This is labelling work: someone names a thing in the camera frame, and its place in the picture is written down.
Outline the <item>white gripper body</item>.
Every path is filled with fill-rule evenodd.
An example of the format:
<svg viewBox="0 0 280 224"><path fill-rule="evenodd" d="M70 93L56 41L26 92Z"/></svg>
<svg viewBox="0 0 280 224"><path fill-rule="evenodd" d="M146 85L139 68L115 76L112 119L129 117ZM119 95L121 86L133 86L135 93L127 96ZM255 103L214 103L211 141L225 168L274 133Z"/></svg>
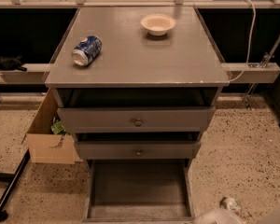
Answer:
<svg viewBox="0 0 280 224"><path fill-rule="evenodd" d="M193 219L193 224L246 224L234 212L216 208L203 212Z"/></svg>

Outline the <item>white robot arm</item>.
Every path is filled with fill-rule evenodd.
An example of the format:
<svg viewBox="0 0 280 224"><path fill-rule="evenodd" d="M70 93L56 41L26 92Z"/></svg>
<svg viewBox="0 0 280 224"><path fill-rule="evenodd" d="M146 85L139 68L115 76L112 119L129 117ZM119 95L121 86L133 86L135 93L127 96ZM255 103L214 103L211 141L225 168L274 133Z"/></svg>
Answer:
<svg viewBox="0 0 280 224"><path fill-rule="evenodd" d="M193 224L247 224L240 218L242 208L238 202L224 201L218 209L205 212L193 220ZM280 224L280 208L271 212L256 224Z"/></svg>

